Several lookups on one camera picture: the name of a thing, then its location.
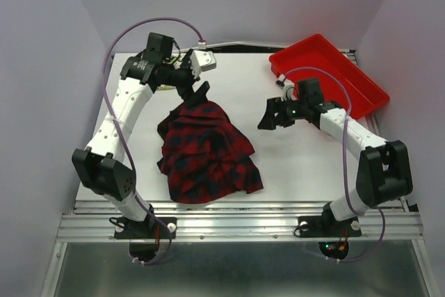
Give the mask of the lemon print skirt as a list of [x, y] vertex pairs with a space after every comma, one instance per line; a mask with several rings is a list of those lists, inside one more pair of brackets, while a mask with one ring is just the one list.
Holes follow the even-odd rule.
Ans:
[[[169, 61], [166, 61], [164, 64], [165, 65], [175, 65], [178, 62], [178, 60], [179, 60], [178, 57], [172, 57]], [[162, 90], [174, 90], [174, 89], [175, 89], [174, 86], [161, 84], [156, 90], [157, 91], [162, 91]]]

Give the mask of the red black plaid skirt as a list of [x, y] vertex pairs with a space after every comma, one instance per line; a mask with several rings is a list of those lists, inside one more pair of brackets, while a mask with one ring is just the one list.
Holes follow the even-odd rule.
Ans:
[[185, 101], [159, 123], [157, 131], [163, 140], [157, 165], [167, 177], [172, 201], [204, 204], [263, 189], [251, 159], [253, 145], [215, 102]]

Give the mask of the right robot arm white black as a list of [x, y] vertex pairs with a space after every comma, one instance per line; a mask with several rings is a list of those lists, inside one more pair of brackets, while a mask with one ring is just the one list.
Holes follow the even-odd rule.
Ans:
[[301, 237], [338, 236], [350, 231], [357, 217], [382, 203], [413, 191], [409, 154], [401, 141], [388, 141], [371, 133], [349, 116], [340, 104], [327, 101], [316, 78], [298, 82], [295, 98], [288, 94], [267, 99], [258, 124], [260, 130], [290, 127], [306, 120], [342, 144], [344, 154], [358, 161], [355, 187], [323, 207], [319, 216], [300, 218]]

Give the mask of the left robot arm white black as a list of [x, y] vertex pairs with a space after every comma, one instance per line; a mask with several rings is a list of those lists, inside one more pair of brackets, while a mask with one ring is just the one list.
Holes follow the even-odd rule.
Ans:
[[111, 219], [117, 239], [146, 239], [162, 232], [166, 239], [175, 237], [175, 218], [160, 219], [151, 204], [144, 202], [136, 190], [136, 168], [126, 166], [131, 155], [127, 141], [146, 103], [159, 86], [174, 87], [179, 96], [198, 102], [209, 89], [203, 83], [193, 84], [203, 72], [216, 68], [213, 53], [205, 43], [189, 49], [185, 55], [172, 58], [175, 40], [150, 33], [147, 46], [124, 63], [114, 98], [104, 96], [108, 109], [96, 134], [85, 148], [76, 149], [72, 163], [84, 187], [106, 198], [121, 212]]

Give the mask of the red plastic tray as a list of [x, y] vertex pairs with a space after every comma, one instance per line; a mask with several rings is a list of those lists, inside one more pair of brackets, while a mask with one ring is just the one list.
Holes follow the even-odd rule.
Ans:
[[390, 101], [389, 95], [352, 61], [347, 59], [321, 34], [315, 34], [269, 57], [271, 71], [288, 76], [294, 83], [316, 77], [326, 100], [336, 101], [345, 109], [352, 103], [351, 117], [358, 120], [377, 111]]

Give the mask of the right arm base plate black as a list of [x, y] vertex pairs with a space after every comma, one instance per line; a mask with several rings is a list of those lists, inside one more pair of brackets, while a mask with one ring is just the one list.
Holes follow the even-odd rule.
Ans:
[[357, 217], [343, 221], [322, 216], [300, 216], [293, 235], [299, 238], [359, 237], [362, 235]]

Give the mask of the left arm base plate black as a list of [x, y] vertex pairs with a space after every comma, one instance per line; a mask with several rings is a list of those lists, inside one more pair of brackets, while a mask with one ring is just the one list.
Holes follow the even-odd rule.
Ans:
[[173, 232], [167, 231], [162, 225], [150, 217], [143, 222], [129, 220], [123, 216], [111, 217], [108, 220], [115, 228], [114, 238], [122, 240], [130, 239], [169, 239], [169, 235], [174, 239], [176, 236]]

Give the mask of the aluminium frame rails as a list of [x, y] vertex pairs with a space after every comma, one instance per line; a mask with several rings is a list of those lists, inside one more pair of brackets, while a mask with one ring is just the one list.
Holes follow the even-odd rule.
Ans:
[[362, 236], [350, 239], [360, 262], [324, 260], [313, 239], [293, 229], [343, 192], [341, 146], [306, 122], [259, 131], [266, 100], [279, 95], [268, 55], [218, 54], [203, 74], [231, 121], [250, 139], [264, 189], [234, 193], [209, 204], [176, 204], [156, 167], [157, 124], [179, 103], [161, 91], [144, 108], [129, 147], [137, 188], [160, 217], [177, 218], [177, 237], [165, 261], [132, 264], [129, 242], [117, 240], [114, 206], [80, 188], [61, 218], [44, 296], [439, 296], [423, 238], [423, 224], [405, 200], [360, 218]]

